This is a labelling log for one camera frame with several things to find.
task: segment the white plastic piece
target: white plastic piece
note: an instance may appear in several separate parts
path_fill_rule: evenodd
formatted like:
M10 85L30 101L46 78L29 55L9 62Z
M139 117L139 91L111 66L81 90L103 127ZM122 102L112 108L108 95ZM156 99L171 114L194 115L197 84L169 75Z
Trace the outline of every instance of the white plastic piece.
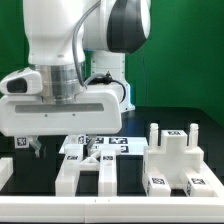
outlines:
M70 145L67 148L67 153L55 181L56 196L75 196L80 175L79 163L82 159L83 151L80 145Z
M5 186L8 179L13 174L13 159L1 158L0 159L0 190Z
M189 149L194 149L198 146L198 124L191 124L189 134Z
M60 154L64 154L64 147L66 144L87 144L87 137L86 135L77 135L77 136L67 136L61 146L59 151ZM148 146L146 138L134 138L134 137L105 137L105 136L98 136L95 144L92 147L92 151L96 152L103 149L104 146L107 148L116 147L116 151L120 151L123 155L143 155L144 147Z
M100 163L94 157L88 157L79 165L80 171L99 171Z
M115 150L102 150L98 182L99 197L117 196L117 166Z
M146 194L149 197L169 197L171 194L171 189L166 177L157 169L152 169L148 172Z
M163 173L173 189L182 189L180 172L192 168L200 173L204 152L197 146L189 150L187 135L182 130L163 130L161 146L145 147L143 186L147 189L147 173L154 167Z
M150 125L149 147L156 149L158 147L158 124L152 123Z
M181 173L183 190L188 197L213 197L214 192L208 181L192 169Z
M76 96L85 111L30 111L26 105L45 106L39 96L4 96L0 100L0 131L5 136L113 134L121 129L119 103L112 91L85 91ZM91 104L100 109L88 110Z
M5 95L15 95L15 93L8 92L7 84L17 79L24 79L26 81L27 91L26 93L17 93L16 95L34 95L41 93L43 90L40 73L30 68L26 68L6 76L0 83L0 91Z

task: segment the white base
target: white base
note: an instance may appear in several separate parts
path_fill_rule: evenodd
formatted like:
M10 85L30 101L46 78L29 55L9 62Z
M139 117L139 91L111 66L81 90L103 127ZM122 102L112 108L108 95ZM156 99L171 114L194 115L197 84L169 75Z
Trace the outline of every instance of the white base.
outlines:
M201 168L218 197L1 197L0 222L223 223L224 187Z

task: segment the white block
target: white block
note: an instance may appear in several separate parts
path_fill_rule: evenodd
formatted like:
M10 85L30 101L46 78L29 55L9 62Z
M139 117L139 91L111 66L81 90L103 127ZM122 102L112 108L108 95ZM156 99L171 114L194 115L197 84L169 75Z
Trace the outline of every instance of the white block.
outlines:
M100 197L117 196L117 167L115 150L102 150L98 182Z
M13 159L2 158L0 160L0 190L13 174Z
M75 196L79 181L79 163L83 159L81 149L66 149L64 161L55 181L56 196Z
M161 173L148 173L146 194L149 197L170 197L171 189L166 177Z
M183 190L188 197L213 197L214 192L209 182L192 169L181 173Z

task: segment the green wall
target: green wall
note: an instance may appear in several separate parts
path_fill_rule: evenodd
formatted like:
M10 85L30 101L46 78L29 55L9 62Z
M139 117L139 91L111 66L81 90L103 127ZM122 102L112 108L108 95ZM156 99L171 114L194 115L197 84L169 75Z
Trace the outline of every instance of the green wall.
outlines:
M152 0L149 41L127 57L137 106L194 107L224 127L224 1ZM0 0L0 77L27 65L22 1Z

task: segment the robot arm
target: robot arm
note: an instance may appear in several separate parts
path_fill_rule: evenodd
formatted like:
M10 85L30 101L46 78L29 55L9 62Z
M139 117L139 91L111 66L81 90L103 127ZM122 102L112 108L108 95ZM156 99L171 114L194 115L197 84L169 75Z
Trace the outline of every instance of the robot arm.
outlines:
M86 89L77 71L85 61L84 49L119 53L138 49L149 34L149 3L23 0L30 66L0 84L5 94L0 101L1 132L6 136L118 132L116 94ZM86 16L91 9L95 10Z

